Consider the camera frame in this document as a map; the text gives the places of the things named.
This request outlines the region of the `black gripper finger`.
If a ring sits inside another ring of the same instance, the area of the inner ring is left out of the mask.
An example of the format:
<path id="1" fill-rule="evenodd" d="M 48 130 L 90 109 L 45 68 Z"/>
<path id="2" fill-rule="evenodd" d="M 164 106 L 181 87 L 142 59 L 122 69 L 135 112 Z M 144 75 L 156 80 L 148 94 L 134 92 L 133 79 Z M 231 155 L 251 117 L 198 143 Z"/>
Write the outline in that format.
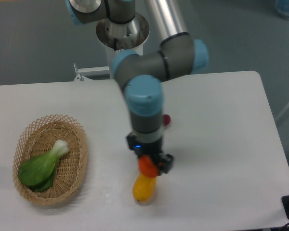
<path id="1" fill-rule="evenodd" d="M 126 136 L 126 141 L 128 144 L 128 148 L 136 154 L 138 144 L 136 142 L 135 135 L 134 134 L 128 134 Z"/>
<path id="2" fill-rule="evenodd" d="M 158 156 L 158 175 L 168 174 L 172 169 L 174 156 L 171 154 L 159 153 Z"/>

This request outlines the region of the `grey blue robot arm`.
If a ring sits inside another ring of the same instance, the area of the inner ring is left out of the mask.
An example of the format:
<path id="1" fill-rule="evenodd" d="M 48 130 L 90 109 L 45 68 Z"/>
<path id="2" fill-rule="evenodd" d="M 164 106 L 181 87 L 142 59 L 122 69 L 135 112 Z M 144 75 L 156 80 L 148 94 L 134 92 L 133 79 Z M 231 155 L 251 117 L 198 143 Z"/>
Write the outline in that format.
<path id="1" fill-rule="evenodd" d="M 108 66 L 130 113 L 132 131 L 127 143 L 137 155 L 140 172 L 154 178 L 168 173 L 174 162 L 173 156 L 162 150 L 161 84 L 205 67 L 209 53 L 203 41 L 189 35 L 177 1 L 147 0 L 145 4 L 159 32 L 160 50 L 139 55 L 135 48 L 145 42 L 149 27 L 141 22 L 135 1 L 66 1 L 74 22 L 97 22 L 99 40 L 115 53 Z"/>

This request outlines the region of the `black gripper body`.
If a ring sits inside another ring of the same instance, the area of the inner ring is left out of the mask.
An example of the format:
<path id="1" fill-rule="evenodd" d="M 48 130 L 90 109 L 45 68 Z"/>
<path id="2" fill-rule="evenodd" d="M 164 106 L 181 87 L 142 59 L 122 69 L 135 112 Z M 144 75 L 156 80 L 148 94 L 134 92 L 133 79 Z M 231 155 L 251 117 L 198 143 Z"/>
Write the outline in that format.
<path id="1" fill-rule="evenodd" d="M 161 157 L 161 153 L 163 153 L 162 144 L 163 144 L 162 137 L 150 143 L 140 142 L 136 139 L 136 137 L 134 137 L 133 150 L 138 160 L 141 157 L 147 155 L 148 157 L 150 157 L 154 165 L 161 166 L 163 165 L 163 160 Z"/>

